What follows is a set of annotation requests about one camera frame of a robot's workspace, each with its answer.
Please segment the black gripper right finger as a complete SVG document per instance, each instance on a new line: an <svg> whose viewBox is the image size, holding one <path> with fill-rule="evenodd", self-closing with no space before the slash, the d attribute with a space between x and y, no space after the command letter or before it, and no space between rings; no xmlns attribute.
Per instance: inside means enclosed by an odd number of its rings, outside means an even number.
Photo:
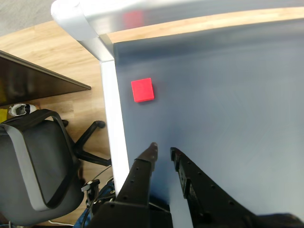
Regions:
<svg viewBox="0 0 304 228"><path fill-rule="evenodd" d="M171 147L170 153L195 228L254 227L255 214L227 194L181 150Z"/></svg>

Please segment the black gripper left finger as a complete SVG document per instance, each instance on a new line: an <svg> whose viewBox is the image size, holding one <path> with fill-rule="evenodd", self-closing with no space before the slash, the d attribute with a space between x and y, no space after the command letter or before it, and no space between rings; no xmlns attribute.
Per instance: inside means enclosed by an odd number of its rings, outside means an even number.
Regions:
<svg viewBox="0 0 304 228"><path fill-rule="evenodd" d="M158 158L157 143L152 142L133 162L116 202L147 205L150 197L150 179Z"/></svg>

